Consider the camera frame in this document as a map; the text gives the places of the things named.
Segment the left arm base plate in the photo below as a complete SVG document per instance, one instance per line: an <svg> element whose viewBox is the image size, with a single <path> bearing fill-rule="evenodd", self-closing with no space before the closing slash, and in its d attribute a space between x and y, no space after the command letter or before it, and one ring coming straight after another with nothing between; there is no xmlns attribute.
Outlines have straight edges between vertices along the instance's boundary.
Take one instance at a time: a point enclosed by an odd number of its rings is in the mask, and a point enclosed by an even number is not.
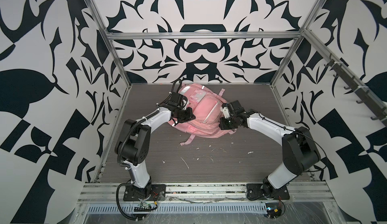
<svg viewBox="0 0 387 224"><path fill-rule="evenodd" d="M145 188L139 188L134 185L126 185L123 200L124 201L141 201L152 200L156 195L164 197L166 185L164 184L148 184Z"/></svg>

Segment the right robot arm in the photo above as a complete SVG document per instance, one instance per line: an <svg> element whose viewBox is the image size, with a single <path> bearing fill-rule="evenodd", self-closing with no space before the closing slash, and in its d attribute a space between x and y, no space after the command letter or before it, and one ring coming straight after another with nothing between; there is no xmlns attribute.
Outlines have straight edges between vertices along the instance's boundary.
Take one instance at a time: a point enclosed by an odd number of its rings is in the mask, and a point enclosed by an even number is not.
<svg viewBox="0 0 387 224"><path fill-rule="evenodd" d="M248 188L248 199L285 199L286 185L308 172L321 160L319 144L305 127L294 128L273 121L255 110L245 110L239 101L221 107L220 129L235 130L245 127L273 139L282 147L282 163L263 179L259 189Z"/></svg>

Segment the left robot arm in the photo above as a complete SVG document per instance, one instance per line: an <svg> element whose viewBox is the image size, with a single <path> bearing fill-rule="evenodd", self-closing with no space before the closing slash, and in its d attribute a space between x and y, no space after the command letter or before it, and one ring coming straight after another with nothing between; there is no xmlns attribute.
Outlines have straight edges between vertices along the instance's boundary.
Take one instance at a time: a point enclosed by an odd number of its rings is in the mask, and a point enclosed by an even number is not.
<svg viewBox="0 0 387 224"><path fill-rule="evenodd" d="M149 153L151 134L160 126L173 120L176 125L194 120L192 103L186 96L171 92L156 110L137 120L125 121L115 146L117 164L126 168L131 184L136 189L146 190L151 186L145 159Z"/></svg>

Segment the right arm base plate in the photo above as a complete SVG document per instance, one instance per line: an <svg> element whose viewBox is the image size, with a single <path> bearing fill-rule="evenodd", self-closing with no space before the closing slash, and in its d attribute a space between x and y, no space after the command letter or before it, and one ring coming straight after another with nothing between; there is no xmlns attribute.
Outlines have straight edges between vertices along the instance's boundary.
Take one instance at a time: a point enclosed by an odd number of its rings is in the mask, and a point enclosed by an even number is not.
<svg viewBox="0 0 387 224"><path fill-rule="evenodd" d="M289 200L290 194L287 186L275 189L270 184L253 184L249 183L247 187L247 199L255 200Z"/></svg>

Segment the pink student backpack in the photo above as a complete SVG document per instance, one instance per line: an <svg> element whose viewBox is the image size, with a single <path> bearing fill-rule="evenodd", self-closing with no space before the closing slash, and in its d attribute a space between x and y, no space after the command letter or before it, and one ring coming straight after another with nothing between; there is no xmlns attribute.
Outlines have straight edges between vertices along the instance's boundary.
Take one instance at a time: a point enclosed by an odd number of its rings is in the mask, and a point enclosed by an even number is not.
<svg viewBox="0 0 387 224"><path fill-rule="evenodd" d="M196 83L183 85L178 93L187 98L186 106L192 109L194 120L186 123L176 124L173 120L168 122L173 128L190 134L187 141L181 142L180 145L189 145L194 138L219 138L226 134L234 134L236 130L222 130L219 127L220 120L224 116L222 105L227 101L222 97L225 89L221 89L218 94L204 85Z"/></svg>

